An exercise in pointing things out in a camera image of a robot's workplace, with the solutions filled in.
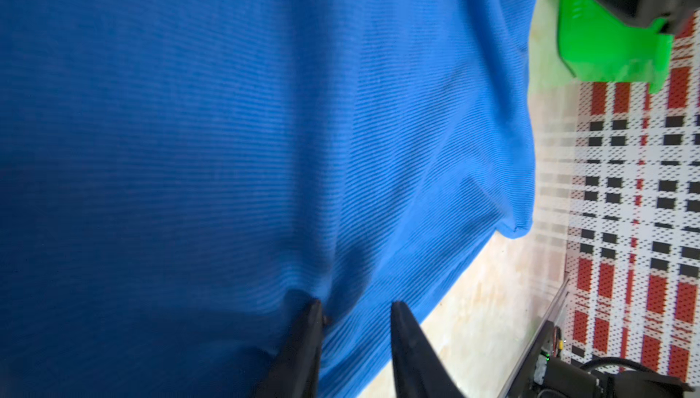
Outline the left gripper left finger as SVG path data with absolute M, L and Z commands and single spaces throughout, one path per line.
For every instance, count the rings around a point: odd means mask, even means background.
M 253 397 L 317 397 L 325 326 L 322 302 L 311 300 L 293 322 L 270 371 L 255 387 Z

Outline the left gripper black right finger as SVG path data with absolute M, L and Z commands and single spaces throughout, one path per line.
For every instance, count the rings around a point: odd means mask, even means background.
M 438 355 L 403 301 L 390 312 L 391 352 L 398 398 L 462 398 Z

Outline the blue tank top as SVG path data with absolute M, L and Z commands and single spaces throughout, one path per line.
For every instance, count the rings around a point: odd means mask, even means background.
M 319 394 L 530 231 L 536 0 L 1 0 L 1 394 Z

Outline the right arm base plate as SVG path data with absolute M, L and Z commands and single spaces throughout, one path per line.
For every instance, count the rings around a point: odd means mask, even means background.
M 563 361 L 563 333 L 543 323 L 519 371 L 523 384 L 511 397 L 688 397 L 696 388 L 683 380 L 619 357 L 574 365 Z

